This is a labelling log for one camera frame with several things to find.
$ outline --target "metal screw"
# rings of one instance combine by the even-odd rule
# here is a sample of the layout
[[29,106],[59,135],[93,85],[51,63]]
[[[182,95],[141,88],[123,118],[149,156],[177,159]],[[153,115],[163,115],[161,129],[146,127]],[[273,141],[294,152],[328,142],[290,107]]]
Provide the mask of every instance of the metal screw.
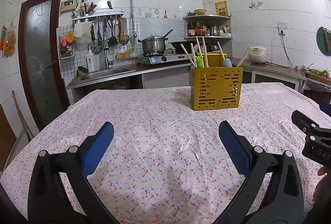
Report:
[[293,156],[293,153],[289,150],[285,151],[285,154],[287,157],[292,157]]
[[42,150],[39,152],[39,156],[44,157],[46,155],[46,153],[47,153],[46,150]]
[[77,150],[78,150],[77,146],[72,146],[72,147],[69,148],[70,153],[75,153],[75,152],[77,152]]
[[255,152],[257,152],[257,153],[262,153],[262,152],[263,152],[263,148],[261,148],[260,146],[256,146],[256,147],[254,148],[254,150],[255,150]]

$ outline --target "power cord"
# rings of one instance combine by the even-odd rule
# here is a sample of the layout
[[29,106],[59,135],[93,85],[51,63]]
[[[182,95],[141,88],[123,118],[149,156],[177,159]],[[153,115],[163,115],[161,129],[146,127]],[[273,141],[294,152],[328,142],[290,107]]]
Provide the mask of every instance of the power cord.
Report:
[[270,62],[267,62],[268,64],[274,64],[274,65],[276,65],[276,66],[279,66],[279,67],[284,67],[284,68],[291,68],[292,67],[292,63],[291,63],[291,60],[290,60],[290,58],[288,57],[288,55],[287,55],[287,52],[286,52],[286,48],[285,48],[285,44],[284,44],[284,34],[283,34],[283,31],[281,30],[281,35],[282,35],[282,45],[283,45],[283,47],[284,47],[284,51],[285,51],[285,54],[286,54],[286,57],[287,57],[287,60],[290,62],[290,66],[289,67],[286,67],[286,66],[282,66],[281,64],[274,64],[274,63],[270,63]]

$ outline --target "human hand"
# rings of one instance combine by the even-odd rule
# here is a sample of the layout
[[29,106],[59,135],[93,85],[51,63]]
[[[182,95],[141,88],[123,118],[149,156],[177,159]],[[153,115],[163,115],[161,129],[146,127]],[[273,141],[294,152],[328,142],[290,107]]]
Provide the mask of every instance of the human hand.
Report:
[[318,172],[317,175],[321,176],[327,174],[324,176],[320,182],[316,185],[312,200],[317,201],[320,199],[320,197],[323,195],[324,191],[326,189],[329,189],[331,187],[331,168],[327,168],[325,166],[322,166]]

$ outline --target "blue gripper pad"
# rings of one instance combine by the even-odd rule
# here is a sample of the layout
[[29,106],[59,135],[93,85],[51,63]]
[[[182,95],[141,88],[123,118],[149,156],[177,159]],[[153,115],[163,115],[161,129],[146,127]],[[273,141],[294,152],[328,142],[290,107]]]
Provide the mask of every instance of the blue gripper pad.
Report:
[[114,126],[110,122],[106,122],[96,136],[96,139],[82,158],[82,174],[84,177],[93,174],[97,168],[102,156],[114,138]]
[[322,101],[319,104],[319,109],[331,117],[331,105],[328,102]]
[[219,137],[239,174],[245,177],[251,173],[251,144],[239,136],[225,120],[218,127]]

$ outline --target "rice cooker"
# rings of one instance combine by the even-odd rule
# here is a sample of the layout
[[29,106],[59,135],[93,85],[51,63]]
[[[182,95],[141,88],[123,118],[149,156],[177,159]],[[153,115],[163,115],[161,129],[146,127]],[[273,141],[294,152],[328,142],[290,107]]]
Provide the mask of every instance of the rice cooker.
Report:
[[265,64],[268,60],[268,49],[263,46],[252,47],[248,56],[252,62],[258,64]]

